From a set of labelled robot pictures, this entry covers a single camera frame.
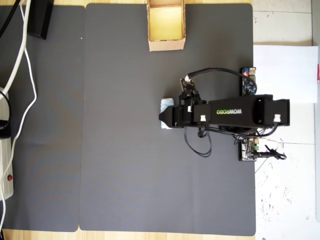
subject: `circuit board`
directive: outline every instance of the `circuit board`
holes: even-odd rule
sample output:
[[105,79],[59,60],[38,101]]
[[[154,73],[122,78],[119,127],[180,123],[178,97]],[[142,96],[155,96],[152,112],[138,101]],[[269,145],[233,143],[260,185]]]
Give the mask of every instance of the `circuit board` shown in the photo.
[[239,143],[241,145],[241,160],[245,162],[255,162],[254,152],[259,151],[258,138],[246,138]]
[[[241,68],[242,75],[251,78],[256,82],[256,68],[255,67],[243,67]],[[250,81],[242,78],[242,96],[255,95],[257,88]]]
[[[256,68],[255,67],[243,67],[241,68],[242,75],[251,78],[256,82]],[[255,95],[257,89],[255,85],[249,82],[247,79],[242,77],[242,96]],[[259,139],[258,138],[245,138],[239,143],[240,160],[245,162],[255,162],[257,158],[254,157],[253,153],[259,150]]]

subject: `black cable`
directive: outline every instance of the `black cable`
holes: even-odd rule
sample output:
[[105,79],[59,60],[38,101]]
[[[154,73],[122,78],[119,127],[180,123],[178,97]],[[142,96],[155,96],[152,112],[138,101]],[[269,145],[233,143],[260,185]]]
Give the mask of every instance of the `black cable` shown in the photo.
[[5,123],[5,125],[0,126],[0,130],[3,130],[3,129],[6,129],[9,126],[9,123],[10,123],[10,120],[11,120],[11,105],[10,105],[9,99],[7,98],[7,96],[2,91],[0,91],[0,94],[4,97],[4,99],[6,100],[6,103],[8,104],[8,107],[9,107],[9,118],[8,118],[7,122]]
[[227,134],[227,135],[232,135],[234,137],[242,137],[242,138],[263,138],[263,137],[268,137],[271,134],[273,134],[278,128],[278,123],[275,122],[273,125],[273,128],[271,129],[270,132],[266,133],[266,134],[243,134],[243,133],[237,133],[237,132],[232,132],[232,131],[227,131],[227,130],[223,130],[220,129],[218,127],[213,127],[213,126],[209,126],[206,127],[205,130],[209,131],[209,132],[215,132],[215,133],[220,133],[220,134]]
[[9,25],[13,15],[15,14],[15,11],[16,11],[17,7],[19,6],[19,3],[20,3],[20,0],[15,0],[8,17],[6,18],[4,24],[2,25],[2,27],[0,29],[0,38],[2,37],[4,32],[6,31],[6,29],[7,29],[8,25]]
[[208,72],[225,72],[225,73],[230,73],[233,75],[236,75],[238,77],[244,78],[246,80],[248,80],[250,83],[252,83],[257,91],[258,87],[255,81],[253,81],[250,77],[245,76],[237,71],[233,71],[231,69],[228,68],[223,68],[223,67],[207,67],[198,71],[193,71],[187,74],[187,77],[191,80],[193,77],[199,75],[199,74],[205,74]]
[[200,134],[199,134],[199,132],[198,132],[198,136],[199,136],[200,138],[204,138],[204,137],[206,137],[206,136],[209,138],[210,149],[209,149],[207,152],[199,152],[199,151],[193,149],[193,148],[190,146],[190,144],[189,144],[189,142],[188,142],[188,138],[187,138],[187,127],[186,127],[186,126],[184,127],[184,140],[185,140],[186,144],[188,145],[188,147],[189,147],[192,151],[194,151],[196,154],[198,154],[199,156],[201,156],[201,157],[203,157],[203,158],[208,158],[208,157],[211,155],[211,152],[212,152],[212,143],[211,143],[210,134],[209,134],[209,132],[206,132],[206,133],[203,132],[203,133],[200,133]]
[[278,153],[274,149],[270,149],[267,145],[264,145],[268,150],[266,152],[255,152],[254,156],[257,158],[275,158],[277,160],[286,160],[287,156],[285,154]]

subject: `wire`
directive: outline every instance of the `wire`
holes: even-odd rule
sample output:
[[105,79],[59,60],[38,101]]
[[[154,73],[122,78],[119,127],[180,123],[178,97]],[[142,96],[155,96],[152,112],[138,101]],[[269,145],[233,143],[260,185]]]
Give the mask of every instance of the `wire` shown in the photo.
[[265,164],[265,162],[269,158],[275,158],[277,160],[286,160],[287,159],[287,156],[285,154],[278,153],[276,150],[270,149],[267,145],[264,145],[264,146],[268,150],[268,152],[257,152],[257,157],[258,158],[266,158],[266,159],[263,161],[261,166],[254,172],[254,174],[256,174],[259,171],[259,169]]
[[225,72],[225,73],[233,74],[238,77],[244,78],[254,85],[255,91],[257,92],[257,89],[258,89],[257,84],[250,77],[245,76],[237,71],[233,71],[231,69],[223,68],[223,67],[207,67],[207,68],[204,68],[204,69],[201,69],[198,71],[193,71],[193,72],[190,72],[186,75],[186,79],[188,79],[190,81],[193,77],[200,75],[200,74],[205,74],[208,72]]
[[6,121],[5,125],[0,126],[0,130],[3,130],[3,129],[6,129],[10,124],[10,120],[11,120],[11,105],[10,105],[9,99],[7,98],[7,96],[2,91],[0,91],[0,94],[4,97],[4,99],[6,100],[6,103],[8,104],[8,107],[9,107],[9,118]]
[[10,75],[10,78],[9,78],[5,88],[2,91],[5,95],[8,93],[8,91],[9,91],[9,89],[10,89],[10,87],[11,87],[11,85],[12,85],[12,83],[13,83],[15,77],[16,77],[16,74],[17,74],[17,71],[18,71],[22,56],[24,54],[24,50],[25,50],[26,45],[27,45],[27,32],[28,32],[28,19],[29,19],[29,12],[30,12],[30,4],[31,4],[31,0],[28,0],[27,3],[26,3],[26,7],[25,7],[25,16],[24,16],[25,21],[23,22],[22,42],[21,42],[19,53],[18,53],[18,56],[16,58],[12,73]]
[[198,154],[199,156],[203,157],[203,158],[208,158],[210,155],[211,155],[211,152],[212,152],[212,143],[211,143],[211,137],[210,137],[210,134],[209,132],[206,132],[206,133],[200,133],[201,130],[199,130],[198,132],[198,136],[200,138],[204,138],[204,137],[208,137],[209,139],[209,143],[210,143],[210,149],[207,151],[207,152],[199,152],[199,151],[196,151],[194,148],[192,148],[188,142],[188,138],[187,138],[187,127],[185,126],[184,127],[184,140],[186,142],[186,144],[188,145],[188,147],[194,151],[196,154]]
[[[24,23],[26,23],[26,22],[28,22],[28,17],[29,17],[29,10],[27,10],[27,9],[30,8],[31,0],[28,0],[28,2],[27,2],[27,8],[25,10],[25,15],[24,15],[24,11],[22,9],[22,5],[24,4],[24,2],[25,2],[25,0],[22,0],[21,5],[20,5],[20,10],[21,10],[21,14],[22,14],[22,19],[23,19]],[[12,164],[12,161],[14,159],[16,142],[17,142],[17,139],[20,136],[20,133],[21,133],[22,127],[24,125],[24,121],[25,121],[26,115],[27,115],[29,109],[33,106],[33,104],[37,100],[36,86],[35,86],[34,77],[33,77],[32,69],[31,69],[31,63],[30,63],[30,59],[29,59],[29,55],[28,55],[28,51],[27,51],[26,47],[24,47],[24,53],[25,53],[25,57],[26,57],[26,60],[27,60],[27,63],[28,63],[28,67],[29,67],[29,74],[30,74],[32,89],[33,89],[33,93],[34,93],[34,99],[28,105],[28,107],[25,109],[25,111],[24,111],[24,113],[22,115],[22,119],[21,119],[21,123],[20,123],[20,127],[19,127],[19,130],[18,130],[18,133],[16,134],[16,136],[14,137],[13,142],[12,142],[10,160],[9,160],[8,165],[7,165],[6,169],[4,170],[3,175],[2,175],[2,177],[0,179],[0,194],[1,194],[1,198],[2,198],[2,204],[3,204],[3,213],[2,213],[1,223],[0,223],[0,230],[2,230],[2,227],[3,227],[3,224],[4,224],[4,220],[5,220],[5,216],[6,216],[6,199],[5,199],[4,191],[3,191],[4,177],[5,177],[8,169],[9,169],[9,167]]]
[[13,15],[15,14],[15,11],[16,11],[17,7],[19,6],[19,2],[20,2],[20,0],[15,0],[8,17],[6,18],[6,20],[4,21],[4,24],[2,25],[2,27],[0,29],[0,38],[2,37],[4,32],[6,31]]
[[215,132],[215,133],[220,133],[220,134],[227,134],[227,135],[232,135],[234,137],[243,137],[243,138],[263,138],[263,137],[268,137],[271,134],[273,134],[277,128],[278,128],[278,123],[275,122],[273,125],[273,128],[271,129],[270,132],[266,133],[266,134],[244,134],[244,133],[237,133],[237,132],[232,132],[232,131],[227,131],[224,129],[220,129],[218,127],[213,127],[213,126],[209,126],[206,127],[205,130],[209,131],[209,132]]

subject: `wooden table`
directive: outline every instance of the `wooden table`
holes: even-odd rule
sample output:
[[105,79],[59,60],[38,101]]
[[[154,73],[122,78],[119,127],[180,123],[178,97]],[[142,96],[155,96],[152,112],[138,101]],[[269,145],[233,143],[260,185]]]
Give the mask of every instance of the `wooden table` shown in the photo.
[[[0,0],[0,5],[13,5],[15,0]],[[55,5],[146,4],[147,0],[54,0]],[[253,4],[253,0],[186,0],[187,4]],[[49,232],[4,230],[6,240],[255,240],[254,236],[222,236],[162,232],[82,231]]]

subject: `robotic arm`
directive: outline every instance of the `robotic arm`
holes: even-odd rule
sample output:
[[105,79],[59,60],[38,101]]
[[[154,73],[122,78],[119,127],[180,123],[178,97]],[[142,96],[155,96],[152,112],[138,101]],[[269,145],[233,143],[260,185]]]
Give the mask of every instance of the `robotic arm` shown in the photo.
[[[241,77],[242,96],[209,102],[202,100],[192,77],[211,71],[223,71]],[[255,139],[271,135],[278,126],[290,125],[288,99],[273,100],[272,95],[255,95],[257,85],[252,78],[226,68],[205,68],[192,72],[184,79],[180,79],[180,83],[182,93],[178,105],[167,107],[160,113],[159,120],[170,128],[198,127],[199,137],[205,137],[208,132],[232,135],[241,144],[242,161],[255,161],[259,157],[269,155],[275,157],[274,152],[273,155],[271,152],[270,154],[257,152]],[[271,129],[271,131],[260,134],[258,129]]]

